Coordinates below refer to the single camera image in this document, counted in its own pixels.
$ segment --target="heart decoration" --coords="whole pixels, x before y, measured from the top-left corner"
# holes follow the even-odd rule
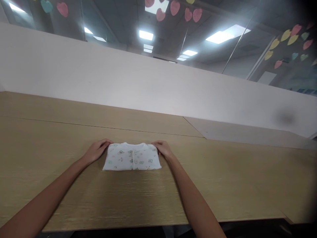
[[[178,13],[180,7],[181,7],[181,5],[179,2],[176,2],[175,0],[173,0],[171,2],[171,14],[172,14],[172,16],[175,16]]]
[[[296,26],[293,27],[291,36],[296,35],[300,30],[301,30],[301,25],[297,24]]]
[[[303,50],[306,50],[311,44],[313,43],[313,40],[306,41],[303,45]]]
[[[287,42],[287,45],[293,44],[298,39],[298,35],[291,36],[290,39]]]
[[[283,63],[283,61],[282,61],[282,60],[278,60],[278,61],[276,61],[275,65],[274,65],[274,69],[277,69],[279,66],[281,66],[281,65],[282,65],[282,63]]]
[[[312,66],[317,64],[317,59],[314,60],[314,62],[311,64]]]
[[[298,53],[292,53],[292,60],[295,60],[298,56]]]
[[[285,41],[287,38],[289,38],[290,35],[291,35],[291,31],[286,30],[282,35],[281,41]]]
[[[268,60],[269,58],[271,58],[272,55],[273,55],[273,51],[268,51],[264,56],[264,60]]]
[[[302,54],[302,55],[300,56],[300,60],[301,60],[301,61],[304,61],[307,57],[308,57],[308,55]]]
[[[153,6],[155,0],[145,0],[145,6],[146,7],[151,7]]]
[[[310,22],[308,25],[307,25],[307,30],[309,29],[309,28],[312,28],[313,26],[315,25],[315,23],[312,21],[312,22]]]
[[[280,41],[278,39],[273,40],[269,50],[273,50],[276,46],[278,46],[279,43]]]
[[[59,11],[59,13],[63,17],[67,17],[68,16],[68,7],[67,7],[66,3],[64,3],[64,2],[57,3],[57,10]]]
[[[159,8],[157,11],[156,11],[156,19],[157,21],[163,21],[165,18],[165,13],[162,11],[161,8]]]
[[[44,12],[49,13],[53,10],[53,5],[50,1],[41,0],[41,5],[44,10]]]
[[[198,22],[199,19],[201,18],[202,15],[202,9],[201,8],[197,8],[193,11],[193,20],[194,22]]]
[[[189,10],[189,8],[185,9],[185,21],[190,21],[192,18],[193,14],[192,12]]]
[[[300,37],[303,39],[303,40],[306,40],[309,36],[309,33],[308,32],[304,32]]]

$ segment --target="hand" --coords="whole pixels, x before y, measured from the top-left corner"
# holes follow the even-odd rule
[[[111,141],[109,139],[103,139],[103,140],[99,140],[99,141],[94,142],[89,147],[87,152],[84,154],[82,159],[84,161],[86,161],[88,163],[88,165],[91,164],[92,162],[99,159],[99,157],[104,152],[104,150],[108,147],[108,145],[110,145],[112,143],[113,143],[113,141]]]
[[[173,154],[171,148],[169,147],[168,143],[164,140],[157,140],[152,143],[157,149],[158,149],[158,154],[162,153],[165,158],[171,159],[175,157]]]

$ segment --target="wooden table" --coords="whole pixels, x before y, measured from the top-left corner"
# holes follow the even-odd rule
[[[122,118],[93,116],[108,118],[108,110]],[[314,152],[206,140],[185,122],[172,115],[156,118],[151,112],[0,93],[0,226],[101,138],[134,144],[167,140],[219,221],[306,221]],[[162,157],[162,169],[140,172],[102,171],[104,161],[105,155],[78,177],[44,231],[188,223]]]

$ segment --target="fluorescent light panel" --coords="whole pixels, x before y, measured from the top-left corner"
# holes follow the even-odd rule
[[[93,34],[87,27],[84,27],[85,29],[85,32],[88,33],[88,34]]]
[[[229,27],[227,30],[218,31],[215,34],[209,36],[206,39],[206,41],[220,44],[227,40],[241,36],[244,30],[245,30],[245,34],[251,31],[250,29],[246,29],[245,27],[242,27],[240,25],[233,25],[232,27]]]
[[[149,49],[149,50],[153,50],[153,46],[150,46],[150,45],[147,45],[147,44],[144,44],[144,48]]]
[[[149,7],[149,8],[145,7],[145,11],[146,11],[146,12],[149,12],[149,13],[156,14],[157,10],[158,10],[159,8],[161,8],[161,9],[162,9],[162,12],[166,12],[166,9],[167,9],[167,7],[168,7],[168,4],[169,4],[169,1],[168,1],[168,0],[165,0],[165,1],[163,1],[163,2],[160,2],[159,0],[155,0],[155,1],[154,1],[154,4],[153,4],[151,7]]]
[[[98,37],[98,36],[93,36],[94,38],[96,38],[97,40],[100,40],[100,41],[103,41],[103,42],[106,42],[106,40],[104,38],[101,38],[101,37]]]
[[[152,53],[152,50],[149,50],[149,49],[143,49],[145,52],[148,52],[148,53]]]
[[[189,58],[189,56],[180,55],[180,58],[188,59],[188,58]]]
[[[191,50],[187,50],[185,52],[183,52],[184,55],[189,55],[189,56],[193,56],[193,55],[196,55],[197,52],[195,51],[191,51]]]
[[[140,36],[140,38],[143,38],[143,39],[146,39],[146,40],[152,40],[153,39],[153,34],[147,32],[147,31],[139,30],[139,36]]]
[[[12,3],[9,3],[9,6],[11,7],[12,10],[17,11],[17,12],[25,12],[22,9],[18,8],[17,6],[13,5]]]

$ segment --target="folded baby clothing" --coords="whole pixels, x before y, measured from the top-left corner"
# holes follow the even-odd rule
[[[111,144],[102,170],[153,170],[162,168],[152,144]]]

